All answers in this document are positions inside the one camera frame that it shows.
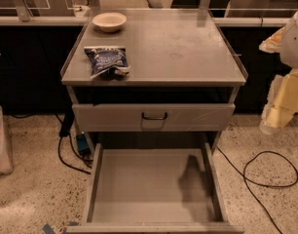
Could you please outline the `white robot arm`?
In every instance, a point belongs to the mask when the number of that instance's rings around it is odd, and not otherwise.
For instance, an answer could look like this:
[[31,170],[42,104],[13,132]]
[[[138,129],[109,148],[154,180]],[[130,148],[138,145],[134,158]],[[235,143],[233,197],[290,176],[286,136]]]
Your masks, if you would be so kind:
[[279,53],[280,61],[291,68],[285,75],[276,75],[264,106],[259,129],[267,135],[283,129],[298,112],[298,11],[286,26],[264,40],[259,49]]

